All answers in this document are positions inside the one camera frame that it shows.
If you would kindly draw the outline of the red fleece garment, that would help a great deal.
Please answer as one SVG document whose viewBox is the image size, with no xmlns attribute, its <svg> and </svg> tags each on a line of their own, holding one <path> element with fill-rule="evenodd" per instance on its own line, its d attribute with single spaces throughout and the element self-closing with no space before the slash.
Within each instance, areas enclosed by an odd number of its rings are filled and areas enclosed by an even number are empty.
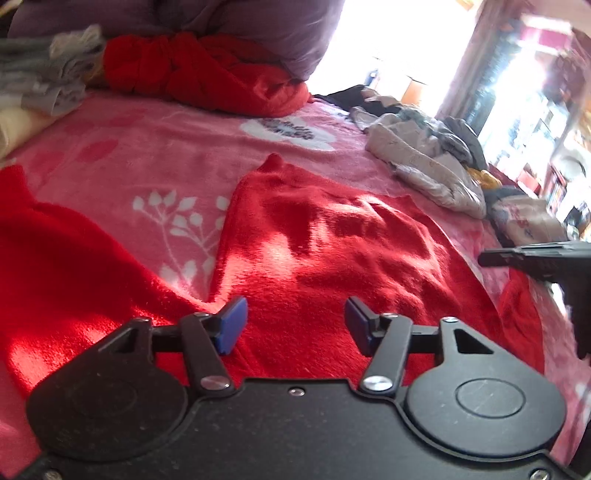
<svg viewBox="0 0 591 480">
<path fill-rule="evenodd" d="M 22 392 L 135 317 L 170 325 L 242 295 L 249 321 L 225 360 L 235 380 L 348 378 L 365 360 L 342 311 L 356 296 L 419 325 L 454 316 L 536 370 L 542 328 L 527 278 L 493 301 L 408 196 L 335 183 L 270 155 L 232 195 L 207 300 L 178 294 L 83 215 L 1 172 L 1 361 Z"/>
</svg>

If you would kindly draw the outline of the folded white printed clothes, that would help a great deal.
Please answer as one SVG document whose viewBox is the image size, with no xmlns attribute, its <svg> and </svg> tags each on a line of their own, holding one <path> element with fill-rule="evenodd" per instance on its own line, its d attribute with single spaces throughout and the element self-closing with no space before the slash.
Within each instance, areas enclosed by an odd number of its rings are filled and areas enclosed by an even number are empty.
<svg viewBox="0 0 591 480">
<path fill-rule="evenodd" d="M 491 217 L 515 246 L 567 241 L 563 224 L 552 216 L 543 199 L 508 196 L 492 205 Z"/>
</svg>

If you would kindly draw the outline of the folded grey clothes stack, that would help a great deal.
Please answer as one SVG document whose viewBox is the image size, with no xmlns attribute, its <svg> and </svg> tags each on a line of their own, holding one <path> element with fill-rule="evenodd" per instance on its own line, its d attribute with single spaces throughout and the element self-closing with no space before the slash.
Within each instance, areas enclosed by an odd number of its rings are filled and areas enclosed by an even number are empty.
<svg viewBox="0 0 591 480">
<path fill-rule="evenodd" d="M 106 41 L 99 26 L 1 41 L 1 107 L 61 116 L 75 110 L 100 70 Z"/>
</svg>

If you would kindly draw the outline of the yellow garment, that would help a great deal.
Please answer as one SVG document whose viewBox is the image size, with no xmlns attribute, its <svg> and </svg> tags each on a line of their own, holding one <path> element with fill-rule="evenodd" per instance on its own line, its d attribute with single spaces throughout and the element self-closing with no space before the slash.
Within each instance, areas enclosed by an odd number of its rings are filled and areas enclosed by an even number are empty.
<svg viewBox="0 0 591 480">
<path fill-rule="evenodd" d="M 496 190 L 503 186 L 502 182 L 488 170 L 468 168 L 467 172 L 483 190 Z"/>
</svg>

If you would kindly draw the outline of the desk shelf with books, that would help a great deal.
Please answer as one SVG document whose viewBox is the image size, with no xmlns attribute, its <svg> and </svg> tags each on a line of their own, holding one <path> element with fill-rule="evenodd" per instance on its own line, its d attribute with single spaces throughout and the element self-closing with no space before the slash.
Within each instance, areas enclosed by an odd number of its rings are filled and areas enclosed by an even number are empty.
<svg viewBox="0 0 591 480">
<path fill-rule="evenodd" d="M 569 238 L 584 240 L 590 234 L 590 168 L 577 152 L 557 154 L 539 174 L 526 164 L 517 183 L 546 202 Z"/>
</svg>

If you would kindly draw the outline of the white lilac jacket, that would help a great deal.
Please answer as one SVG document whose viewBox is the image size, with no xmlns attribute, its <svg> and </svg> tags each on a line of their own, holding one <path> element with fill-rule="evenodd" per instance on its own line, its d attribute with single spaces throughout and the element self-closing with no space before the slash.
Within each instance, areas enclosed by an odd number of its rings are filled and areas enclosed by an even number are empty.
<svg viewBox="0 0 591 480">
<path fill-rule="evenodd" d="M 361 107 L 353 108 L 349 117 L 367 135 L 366 150 L 387 164 L 394 176 L 441 207 L 485 217 L 482 188 L 426 128 L 394 113 L 378 117 Z"/>
</svg>

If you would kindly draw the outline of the grey-blue garment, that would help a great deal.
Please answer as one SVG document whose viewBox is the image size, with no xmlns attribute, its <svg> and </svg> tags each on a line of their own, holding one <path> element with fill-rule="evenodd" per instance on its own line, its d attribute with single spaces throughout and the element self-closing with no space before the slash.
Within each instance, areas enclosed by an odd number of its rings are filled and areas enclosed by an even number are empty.
<svg viewBox="0 0 591 480">
<path fill-rule="evenodd" d="M 464 119 L 448 116 L 444 120 L 438 120 L 409 107 L 403 108 L 399 116 L 414 121 L 429 137 L 435 136 L 441 150 L 453 155 L 463 166 L 478 171 L 488 169 L 478 136 Z"/>
</svg>

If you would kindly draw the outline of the curtain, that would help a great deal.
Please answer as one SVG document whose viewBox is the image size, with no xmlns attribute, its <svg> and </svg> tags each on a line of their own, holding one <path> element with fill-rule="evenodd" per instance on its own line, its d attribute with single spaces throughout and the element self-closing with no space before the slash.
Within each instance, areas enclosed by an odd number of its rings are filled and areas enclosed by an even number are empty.
<svg viewBox="0 0 591 480">
<path fill-rule="evenodd" d="M 492 62 L 502 30 L 529 11 L 530 1 L 483 1 L 468 46 L 436 118 L 464 118 Z"/>
</svg>

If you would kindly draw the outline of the black garment at bed end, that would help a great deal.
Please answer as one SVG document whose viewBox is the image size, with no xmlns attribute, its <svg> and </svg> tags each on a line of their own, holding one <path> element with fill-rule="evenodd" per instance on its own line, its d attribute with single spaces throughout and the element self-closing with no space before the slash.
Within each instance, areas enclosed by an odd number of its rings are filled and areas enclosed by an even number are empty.
<svg viewBox="0 0 591 480">
<path fill-rule="evenodd" d="M 353 107 L 361 107 L 376 116 L 386 113 L 396 114 L 403 107 L 396 98 L 379 95 L 377 91 L 365 85 L 356 85 L 328 95 L 317 94 L 315 99 L 328 102 L 345 111 L 351 111 Z"/>
</svg>

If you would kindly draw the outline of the red quilt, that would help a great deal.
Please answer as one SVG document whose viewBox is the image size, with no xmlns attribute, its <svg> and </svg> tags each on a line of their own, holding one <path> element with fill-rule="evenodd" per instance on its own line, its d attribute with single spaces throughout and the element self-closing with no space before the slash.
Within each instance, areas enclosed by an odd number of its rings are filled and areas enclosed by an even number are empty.
<svg viewBox="0 0 591 480">
<path fill-rule="evenodd" d="M 240 116 L 279 118 L 311 102 L 279 57 L 225 34 L 119 36 L 107 41 L 102 70 L 114 92 Z"/>
</svg>

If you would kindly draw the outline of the folded cream cloth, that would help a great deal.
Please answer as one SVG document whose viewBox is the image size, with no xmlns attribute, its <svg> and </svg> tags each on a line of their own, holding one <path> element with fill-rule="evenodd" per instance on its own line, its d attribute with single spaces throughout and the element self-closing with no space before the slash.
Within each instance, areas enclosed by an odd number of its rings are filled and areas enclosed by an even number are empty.
<svg viewBox="0 0 591 480">
<path fill-rule="evenodd" d="M 57 120 L 58 117 L 20 107 L 2 109 L 0 113 L 1 158 L 6 158 Z"/>
</svg>

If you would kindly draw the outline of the purple quilt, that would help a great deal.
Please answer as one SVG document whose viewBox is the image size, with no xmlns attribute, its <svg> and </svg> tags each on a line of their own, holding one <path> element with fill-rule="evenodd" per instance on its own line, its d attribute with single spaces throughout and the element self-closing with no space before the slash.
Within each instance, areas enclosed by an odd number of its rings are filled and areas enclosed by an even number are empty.
<svg viewBox="0 0 591 480">
<path fill-rule="evenodd" d="M 222 33 L 259 43 L 295 78 L 307 80 L 325 56 L 343 8 L 341 0 L 25 1 L 8 36 L 50 36 L 92 24 L 106 37 Z"/>
</svg>

